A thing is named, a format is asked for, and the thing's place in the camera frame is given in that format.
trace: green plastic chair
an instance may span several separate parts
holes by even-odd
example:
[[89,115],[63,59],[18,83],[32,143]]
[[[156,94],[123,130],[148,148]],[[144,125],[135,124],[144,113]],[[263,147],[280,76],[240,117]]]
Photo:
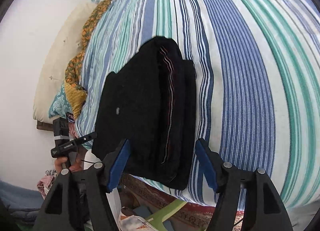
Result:
[[186,201],[176,199],[163,209],[160,209],[156,213],[147,217],[146,220],[148,220],[149,224],[156,228],[158,231],[167,231],[163,225],[163,222],[173,214],[178,212],[185,204],[187,204]]

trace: human hand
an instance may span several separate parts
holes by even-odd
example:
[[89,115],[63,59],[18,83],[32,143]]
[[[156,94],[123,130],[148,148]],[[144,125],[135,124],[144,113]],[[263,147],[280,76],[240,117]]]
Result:
[[[56,169],[56,172],[59,174],[62,171],[62,164],[65,163],[68,160],[67,157],[58,157],[54,161],[54,167]],[[81,158],[76,158],[76,161],[73,165],[70,166],[69,170],[71,172],[78,172],[83,170],[82,161]]]

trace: metal screw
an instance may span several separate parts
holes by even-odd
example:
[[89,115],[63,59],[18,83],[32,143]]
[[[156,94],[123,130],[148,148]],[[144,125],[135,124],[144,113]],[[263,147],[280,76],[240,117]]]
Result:
[[266,173],[265,169],[263,169],[263,168],[258,168],[257,172],[260,173],[260,174],[265,174]]
[[67,168],[62,169],[61,174],[62,175],[66,175],[69,172],[69,170]]
[[95,163],[94,164],[94,167],[96,168],[96,169],[100,169],[101,167],[102,167],[102,163],[101,162],[97,162],[97,163]]
[[232,163],[230,163],[230,162],[224,162],[224,163],[223,163],[223,166],[226,167],[226,168],[231,168],[231,167],[232,167]]

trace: striped bedsheet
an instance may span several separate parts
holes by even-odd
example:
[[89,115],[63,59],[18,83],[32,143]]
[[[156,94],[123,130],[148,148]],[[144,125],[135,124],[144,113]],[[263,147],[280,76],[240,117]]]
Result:
[[[320,15],[312,1],[113,0],[84,59],[80,135],[94,131],[106,76],[155,35],[173,38],[195,64],[196,139],[241,169],[264,168],[287,207],[318,199]],[[196,156],[184,191],[140,179],[188,202],[217,201]]]

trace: pillow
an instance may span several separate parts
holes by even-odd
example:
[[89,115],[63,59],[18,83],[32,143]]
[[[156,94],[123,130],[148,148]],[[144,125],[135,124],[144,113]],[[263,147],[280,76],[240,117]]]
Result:
[[69,61],[82,49],[82,27],[96,6],[95,3],[77,5],[60,29],[40,73],[33,104],[34,119],[52,124],[58,117],[49,118],[48,111],[61,89]]
[[66,92],[64,91],[64,83],[61,86],[58,94],[54,97],[54,100],[49,109],[49,118],[60,115],[63,118],[67,118],[66,113],[73,114],[70,103],[66,98]]

